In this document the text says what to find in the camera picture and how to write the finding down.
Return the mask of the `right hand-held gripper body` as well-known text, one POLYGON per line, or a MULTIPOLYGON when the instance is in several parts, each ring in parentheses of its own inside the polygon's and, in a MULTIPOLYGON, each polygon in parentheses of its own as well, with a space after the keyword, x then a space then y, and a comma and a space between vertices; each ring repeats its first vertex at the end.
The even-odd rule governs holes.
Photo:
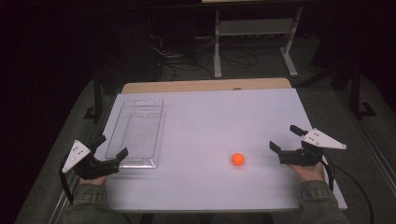
POLYGON ((325 149, 346 149, 343 144, 326 133, 314 128, 301 137, 301 147, 295 150, 282 150, 278 154, 281 164, 314 166, 322 160, 325 149))

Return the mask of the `person's right hand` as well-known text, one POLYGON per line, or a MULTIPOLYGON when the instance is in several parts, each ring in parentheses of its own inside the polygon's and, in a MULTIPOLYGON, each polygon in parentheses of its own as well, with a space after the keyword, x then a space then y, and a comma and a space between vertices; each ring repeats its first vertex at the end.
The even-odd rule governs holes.
POLYGON ((320 162, 318 162, 314 166, 301 166, 291 164, 290 169, 293 170, 303 182, 325 180, 324 167, 320 162))

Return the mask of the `black metal stand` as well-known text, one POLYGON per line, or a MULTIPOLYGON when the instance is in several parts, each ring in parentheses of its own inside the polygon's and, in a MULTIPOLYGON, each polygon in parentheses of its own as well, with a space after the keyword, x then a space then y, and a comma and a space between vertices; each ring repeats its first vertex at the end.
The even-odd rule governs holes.
POLYGON ((351 75, 351 91, 350 91, 350 109, 357 119, 362 117, 375 116, 374 110, 366 102, 360 101, 361 93, 361 73, 359 70, 359 62, 354 61, 352 64, 351 75))
POLYGON ((95 74, 93 78, 93 99, 94 106, 87 109, 83 118, 97 122, 102 115, 102 86, 98 74, 95 74))

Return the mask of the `clear plastic tray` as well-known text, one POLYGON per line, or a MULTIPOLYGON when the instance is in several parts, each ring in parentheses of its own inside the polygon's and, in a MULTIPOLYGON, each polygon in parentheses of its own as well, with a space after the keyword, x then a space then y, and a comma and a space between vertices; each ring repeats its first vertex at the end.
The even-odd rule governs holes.
POLYGON ((115 159, 126 148, 128 155, 120 168, 157 168, 164 117, 162 99, 125 100, 117 121, 110 127, 106 158, 115 159))

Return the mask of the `wooden board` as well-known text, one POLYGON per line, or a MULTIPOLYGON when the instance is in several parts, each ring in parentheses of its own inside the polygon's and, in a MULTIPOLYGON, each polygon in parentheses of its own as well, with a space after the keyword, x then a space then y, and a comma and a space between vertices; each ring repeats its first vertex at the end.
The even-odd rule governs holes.
POLYGON ((290 88, 290 82, 286 78, 277 77, 127 83, 124 85, 121 92, 123 94, 127 94, 176 91, 233 91, 290 88))

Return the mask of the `white metal desk frame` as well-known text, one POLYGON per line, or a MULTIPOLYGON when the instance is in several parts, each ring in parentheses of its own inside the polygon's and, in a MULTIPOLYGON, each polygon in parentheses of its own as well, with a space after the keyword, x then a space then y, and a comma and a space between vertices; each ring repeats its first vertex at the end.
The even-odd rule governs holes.
POLYGON ((297 77, 298 72, 290 57, 290 49, 299 25, 303 7, 297 7, 293 18, 286 19, 260 19, 222 21, 220 13, 216 11, 215 17, 215 47, 213 56, 214 77, 222 78, 219 55, 219 38, 231 35, 287 35, 288 41, 279 48, 283 61, 291 77, 297 77))

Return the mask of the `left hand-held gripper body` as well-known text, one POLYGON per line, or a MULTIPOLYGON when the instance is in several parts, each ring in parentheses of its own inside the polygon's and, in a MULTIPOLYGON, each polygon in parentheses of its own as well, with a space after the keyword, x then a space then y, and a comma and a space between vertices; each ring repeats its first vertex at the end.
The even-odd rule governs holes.
POLYGON ((90 150, 76 140, 61 165, 61 173, 66 174, 74 170, 83 179, 95 179, 100 176, 112 175, 119 171, 120 163, 116 157, 107 161, 100 161, 94 157, 96 150, 90 150))

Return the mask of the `person's left hand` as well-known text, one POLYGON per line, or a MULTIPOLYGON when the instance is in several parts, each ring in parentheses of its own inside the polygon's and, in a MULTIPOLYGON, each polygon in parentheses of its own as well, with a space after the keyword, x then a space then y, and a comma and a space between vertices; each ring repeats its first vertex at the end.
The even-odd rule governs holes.
POLYGON ((83 179, 81 178, 78 183, 80 185, 95 185, 95 186, 104 186, 107 182, 108 176, 100 176, 95 179, 83 179))

